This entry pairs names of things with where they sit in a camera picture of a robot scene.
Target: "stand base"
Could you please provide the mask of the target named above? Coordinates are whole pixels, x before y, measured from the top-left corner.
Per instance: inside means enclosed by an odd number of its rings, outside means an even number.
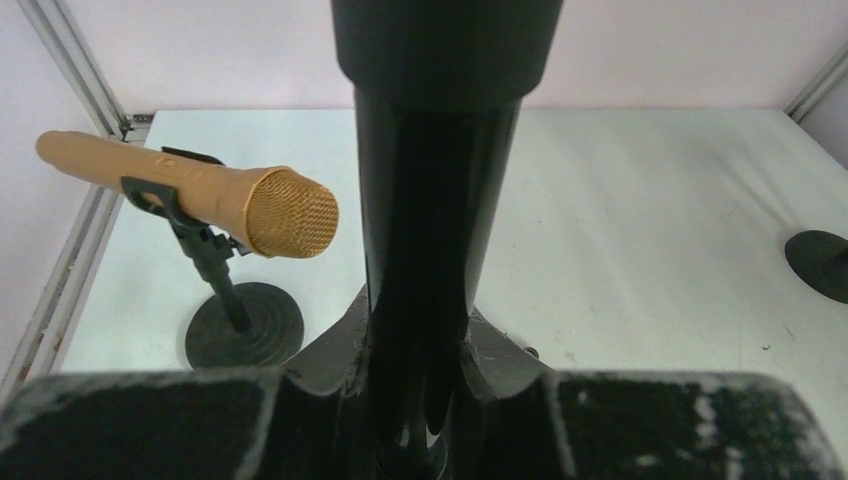
[[[297,302],[267,283],[240,283],[251,328],[238,333],[217,297],[207,300],[186,333],[186,356],[192,368],[280,365],[303,344],[303,315]]]
[[[848,303],[848,275],[845,268],[824,268],[848,249],[848,240],[828,232],[809,230],[786,242],[784,252],[792,270],[813,290]]]

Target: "table surface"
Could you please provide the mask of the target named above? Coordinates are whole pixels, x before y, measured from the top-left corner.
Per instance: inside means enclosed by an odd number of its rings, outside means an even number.
[[[292,294],[305,344],[365,278],[352,111],[159,112],[149,148],[327,185],[338,234],[308,260],[230,261]],[[848,305],[808,288],[783,244],[848,237],[848,171],[782,112],[522,112],[477,295],[558,369],[753,371],[791,383],[848,458]],[[125,204],[62,371],[187,369],[209,287],[166,223]]]

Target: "microphone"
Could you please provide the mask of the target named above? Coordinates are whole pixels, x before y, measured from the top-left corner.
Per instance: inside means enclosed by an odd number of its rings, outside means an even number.
[[[228,168],[82,132],[44,133],[36,151],[63,173],[119,192],[122,177],[173,187],[188,216],[266,257],[314,257],[336,234],[333,194],[289,167]],[[149,194],[145,199],[162,204]]]

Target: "orange microphone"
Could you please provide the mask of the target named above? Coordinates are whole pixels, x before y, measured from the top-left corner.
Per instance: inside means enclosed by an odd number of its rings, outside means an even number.
[[[173,187],[186,215],[266,257],[314,257],[336,234],[333,194],[289,167],[228,168],[81,132],[47,132],[36,150],[59,171],[119,192],[122,177]]]

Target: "glossy black tube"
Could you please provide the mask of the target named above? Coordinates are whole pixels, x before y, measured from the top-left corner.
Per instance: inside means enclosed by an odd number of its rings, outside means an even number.
[[[369,397],[381,468],[440,468],[439,434],[459,375],[518,103],[480,113],[402,107],[356,94],[371,319]]]

